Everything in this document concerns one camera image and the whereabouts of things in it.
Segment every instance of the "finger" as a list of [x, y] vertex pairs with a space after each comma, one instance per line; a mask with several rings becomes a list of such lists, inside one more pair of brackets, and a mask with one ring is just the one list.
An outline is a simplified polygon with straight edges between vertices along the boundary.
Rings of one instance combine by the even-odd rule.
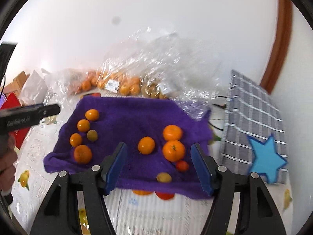
[[14, 150], [9, 150], [2, 158], [0, 158], [0, 171], [13, 165], [13, 163], [18, 159], [18, 155]]
[[2, 174], [0, 175], [0, 188], [3, 191], [7, 191], [8, 189], [11, 188], [12, 184], [10, 183], [10, 181], [12, 180], [12, 178], [15, 178], [14, 174], [15, 174], [15, 167], [12, 165], [9, 168], [7, 168], [6, 170], [4, 170], [2, 172]]
[[0, 174], [0, 183], [1, 184], [7, 183], [12, 177], [14, 177], [15, 172], [16, 172], [16, 169], [13, 165], [11, 165], [9, 168], [5, 169]]
[[15, 137], [12, 134], [9, 134], [9, 139], [7, 141], [7, 149], [14, 150], [16, 144]]
[[15, 176], [12, 177], [6, 184], [3, 185], [2, 191], [4, 191], [4, 192], [9, 191], [11, 189], [14, 181], [15, 181]]

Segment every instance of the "handheld tool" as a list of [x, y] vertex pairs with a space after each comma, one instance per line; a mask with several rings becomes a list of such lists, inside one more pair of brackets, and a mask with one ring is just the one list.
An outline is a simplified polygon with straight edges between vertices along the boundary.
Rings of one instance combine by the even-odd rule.
[[[0, 158], [2, 158], [8, 151], [9, 132], [38, 125], [44, 117], [57, 115], [59, 113], [60, 106], [58, 104], [47, 106], [36, 104], [26, 107], [0, 110]], [[13, 201], [11, 191], [2, 191], [1, 194], [10, 205]]]

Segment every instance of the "orange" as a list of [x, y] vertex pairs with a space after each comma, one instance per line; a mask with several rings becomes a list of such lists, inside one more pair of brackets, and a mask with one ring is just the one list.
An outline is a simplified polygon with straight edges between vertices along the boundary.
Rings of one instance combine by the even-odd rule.
[[85, 117], [89, 120], [89, 121], [96, 121], [99, 119], [99, 112], [95, 109], [91, 109], [91, 110], [88, 110], [86, 113], [85, 113]]
[[81, 89], [84, 92], [87, 92], [91, 89], [91, 83], [88, 80], [85, 80], [83, 83], [81, 83]]
[[97, 86], [97, 78], [96, 78], [96, 76], [93, 76], [93, 78], [91, 79], [91, 85], [92, 86]]
[[117, 77], [117, 74], [113, 72], [110, 74], [109, 79], [114, 80], [116, 77]]
[[100, 89], [104, 89], [105, 83], [106, 83], [105, 80], [98, 80], [97, 87]]
[[165, 143], [162, 152], [166, 160], [177, 162], [185, 156], [185, 147], [178, 140], [170, 140]]
[[160, 95], [159, 95], [159, 99], [161, 99], [161, 100], [165, 100], [165, 99], [168, 99], [168, 97], [167, 97], [166, 95], [164, 95], [164, 94], [160, 93]]
[[173, 193], [160, 193], [160, 192], [156, 192], [156, 195], [160, 198], [160, 199], [163, 199], [165, 201], [167, 200], [170, 200], [172, 198], [174, 198], [174, 195]]
[[103, 73], [101, 73], [101, 71], [97, 71], [96, 72], [96, 79], [99, 80], [100, 78], [102, 78]]
[[78, 133], [72, 134], [71, 137], [69, 138], [69, 143], [73, 147], [79, 146], [82, 142], [83, 142], [83, 138]]
[[156, 146], [154, 140], [150, 137], [143, 137], [138, 143], [138, 150], [144, 155], [151, 154]]
[[124, 77], [123, 80], [121, 81], [120, 85], [124, 85], [124, 84], [129, 84], [129, 78], [128, 77]]
[[176, 163], [175, 166], [176, 166], [176, 169], [178, 169], [181, 172], [189, 170], [189, 164], [186, 161], [180, 160]]
[[116, 80], [117, 80], [118, 82], [122, 82], [123, 79], [124, 79], [124, 77], [125, 77], [125, 74], [122, 73], [122, 72], [119, 72], [119, 73], [116, 74], [116, 77], [117, 77]]
[[127, 96], [130, 91], [130, 86], [126, 83], [120, 86], [120, 94], [123, 96]]
[[74, 150], [74, 159], [79, 164], [87, 164], [92, 158], [92, 152], [86, 145], [79, 145]]
[[144, 190], [132, 190], [134, 194], [137, 195], [149, 195], [153, 192], [149, 192], [149, 191], [144, 191]]
[[86, 76], [86, 80], [91, 82], [91, 80], [93, 79], [94, 76], [95, 76], [95, 73], [88, 73], [88, 75]]
[[163, 137], [166, 141], [180, 140], [183, 136], [183, 130], [177, 125], [168, 125], [163, 130]]
[[140, 93], [140, 87], [139, 85], [132, 85], [130, 87], [129, 93], [131, 96], [136, 96]]
[[129, 83], [131, 85], [139, 85], [140, 84], [140, 78], [139, 77], [132, 77], [129, 79]]
[[80, 132], [87, 132], [90, 129], [90, 123], [86, 119], [79, 120], [77, 123], [77, 128]]

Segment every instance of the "cherry tomato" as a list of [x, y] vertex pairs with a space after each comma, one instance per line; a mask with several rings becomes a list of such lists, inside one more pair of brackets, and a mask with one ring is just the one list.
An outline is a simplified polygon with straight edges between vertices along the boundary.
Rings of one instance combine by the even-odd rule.
[[94, 97], [101, 97], [100, 93], [92, 93], [91, 95], [94, 96]]
[[174, 198], [174, 195], [173, 193], [160, 193], [160, 192], [156, 192], [156, 195], [160, 198], [160, 199], [163, 199], [165, 201], [167, 200], [170, 200], [172, 198]]
[[182, 172], [187, 171], [189, 170], [189, 164], [186, 161], [179, 160], [176, 163], [176, 169]]

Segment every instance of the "black cable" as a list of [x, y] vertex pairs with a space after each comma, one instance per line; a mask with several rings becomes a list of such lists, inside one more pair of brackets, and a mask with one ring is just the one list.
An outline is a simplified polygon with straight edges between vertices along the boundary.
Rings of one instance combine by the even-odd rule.
[[223, 129], [218, 128], [218, 127], [216, 127], [215, 125], [211, 124], [211, 122], [210, 122], [210, 121], [208, 121], [208, 123], [209, 123], [209, 125], [210, 125], [210, 126], [214, 127], [215, 129], [218, 129], [218, 130], [220, 130], [220, 131], [224, 131]]
[[[227, 99], [226, 96], [216, 96], [216, 98], [218, 98], [218, 97]], [[215, 104], [215, 103], [214, 103], [213, 105], [216, 106], [216, 107], [219, 107], [219, 108], [221, 108], [221, 109], [223, 109], [223, 110], [226, 110], [226, 104], [224, 104], [224, 105], [219, 105], [219, 104]], [[212, 126], [212, 127], [214, 127], [215, 129], [217, 129], [217, 130], [219, 130], [219, 131], [222, 131], [222, 132], [224, 131], [222, 128], [218, 128], [218, 127], [216, 127], [215, 125], [211, 124], [210, 121], [208, 121], [208, 122], [209, 122], [209, 125]]]
[[5, 80], [7, 79], [7, 77], [4, 75], [4, 82], [3, 82], [3, 87], [2, 87], [2, 90], [1, 90], [1, 94], [0, 94], [0, 99], [2, 97], [2, 93], [3, 93], [3, 89], [4, 89], [4, 86], [5, 86]]

